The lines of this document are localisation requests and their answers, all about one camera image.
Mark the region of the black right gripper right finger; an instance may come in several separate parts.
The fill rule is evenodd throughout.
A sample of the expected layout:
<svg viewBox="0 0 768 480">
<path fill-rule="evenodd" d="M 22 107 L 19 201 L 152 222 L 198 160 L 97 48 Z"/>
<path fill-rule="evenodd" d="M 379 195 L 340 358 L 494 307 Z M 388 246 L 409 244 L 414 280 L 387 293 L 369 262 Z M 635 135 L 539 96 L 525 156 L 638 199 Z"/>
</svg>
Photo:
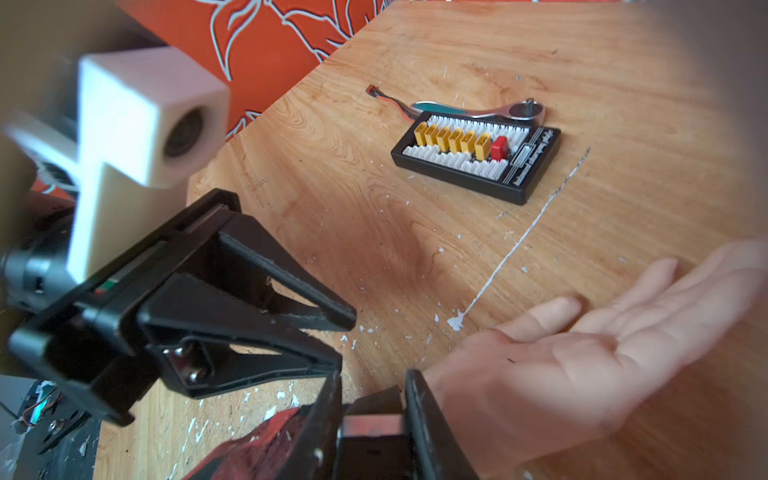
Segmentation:
<svg viewBox="0 0 768 480">
<path fill-rule="evenodd" d="M 405 380 L 407 428 L 417 479 L 478 479 L 421 371 Z"/>
</svg>

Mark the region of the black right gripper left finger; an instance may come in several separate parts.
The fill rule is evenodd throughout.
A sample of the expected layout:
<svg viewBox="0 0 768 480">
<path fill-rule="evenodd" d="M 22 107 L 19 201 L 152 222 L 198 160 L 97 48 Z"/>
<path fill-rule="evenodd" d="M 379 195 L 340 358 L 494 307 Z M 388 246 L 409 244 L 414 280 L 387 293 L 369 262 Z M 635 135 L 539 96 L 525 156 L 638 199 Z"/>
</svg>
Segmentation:
<svg viewBox="0 0 768 480">
<path fill-rule="evenodd" d="M 342 421 L 342 381 L 329 375 L 276 479 L 330 479 Z"/>
</svg>

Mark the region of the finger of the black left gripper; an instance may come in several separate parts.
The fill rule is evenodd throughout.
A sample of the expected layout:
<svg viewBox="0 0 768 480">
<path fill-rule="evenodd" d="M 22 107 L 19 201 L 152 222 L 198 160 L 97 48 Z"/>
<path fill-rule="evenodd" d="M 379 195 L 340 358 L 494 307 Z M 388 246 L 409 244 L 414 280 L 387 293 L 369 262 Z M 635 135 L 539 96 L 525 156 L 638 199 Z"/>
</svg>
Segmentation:
<svg viewBox="0 0 768 480">
<path fill-rule="evenodd" d="M 253 217 L 235 214 L 218 232 L 220 286 L 299 329 L 346 332 L 354 307 L 313 277 Z"/>
</svg>

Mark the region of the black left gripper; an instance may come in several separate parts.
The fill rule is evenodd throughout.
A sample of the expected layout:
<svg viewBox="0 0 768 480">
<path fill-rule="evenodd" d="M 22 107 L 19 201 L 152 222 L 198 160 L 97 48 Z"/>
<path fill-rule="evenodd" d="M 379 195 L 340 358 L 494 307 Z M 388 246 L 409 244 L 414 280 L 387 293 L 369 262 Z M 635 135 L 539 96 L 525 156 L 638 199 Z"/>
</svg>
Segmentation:
<svg viewBox="0 0 768 480">
<path fill-rule="evenodd" d="M 7 256 L 8 302 L 27 315 L 12 354 L 121 426 L 157 381 L 203 399 L 340 371 L 341 355 L 311 334 L 336 328 L 322 309 L 281 294 L 259 308 L 200 280 L 239 211 L 235 193 L 212 190 L 76 281 L 66 270 L 74 211 L 57 203 Z"/>
</svg>

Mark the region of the mannequin hand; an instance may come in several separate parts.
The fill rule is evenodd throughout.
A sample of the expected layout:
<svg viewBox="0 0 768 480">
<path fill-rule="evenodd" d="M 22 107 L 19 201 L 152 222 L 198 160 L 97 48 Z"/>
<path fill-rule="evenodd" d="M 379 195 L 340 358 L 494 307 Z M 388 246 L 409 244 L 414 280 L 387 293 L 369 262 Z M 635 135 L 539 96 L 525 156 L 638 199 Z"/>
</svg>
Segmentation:
<svg viewBox="0 0 768 480">
<path fill-rule="evenodd" d="M 467 337 L 425 372 L 452 433 L 483 479 L 619 430 L 700 360 L 767 282 L 767 244 L 726 244 L 684 276 L 652 263 L 612 303 L 573 296 Z"/>
</svg>

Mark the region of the black charging board yellow connectors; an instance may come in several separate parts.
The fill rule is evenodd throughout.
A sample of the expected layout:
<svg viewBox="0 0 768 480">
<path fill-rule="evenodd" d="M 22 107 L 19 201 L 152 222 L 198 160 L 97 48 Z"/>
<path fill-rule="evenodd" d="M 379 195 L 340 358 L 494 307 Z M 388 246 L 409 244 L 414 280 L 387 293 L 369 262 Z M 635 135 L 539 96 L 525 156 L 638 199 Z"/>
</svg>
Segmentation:
<svg viewBox="0 0 768 480">
<path fill-rule="evenodd" d="M 391 157 L 400 168 L 524 205 L 561 143 L 562 131 L 557 128 L 423 112 Z"/>
</svg>

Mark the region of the silver ratchet wrench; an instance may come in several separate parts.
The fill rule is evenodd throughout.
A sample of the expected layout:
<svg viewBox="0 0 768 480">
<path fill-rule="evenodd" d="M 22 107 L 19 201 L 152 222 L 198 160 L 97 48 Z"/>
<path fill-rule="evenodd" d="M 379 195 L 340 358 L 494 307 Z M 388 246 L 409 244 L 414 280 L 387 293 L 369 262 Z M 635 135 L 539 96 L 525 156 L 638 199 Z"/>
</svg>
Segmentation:
<svg viewBox="0 0 768 480">
<path fill-rule="evenodd" d="M 504 118 L 530 125 L 541 125 L 546 117 L 545 106 L 534 98 L 528 98 L 520 102 L 490 109 L 468 109 L 432 101 L 415 102 L 412 103 L 410 107 L 417 112 L 426 111 L 436 114 L 459 115 L 475 119 Z"/>
</svg>

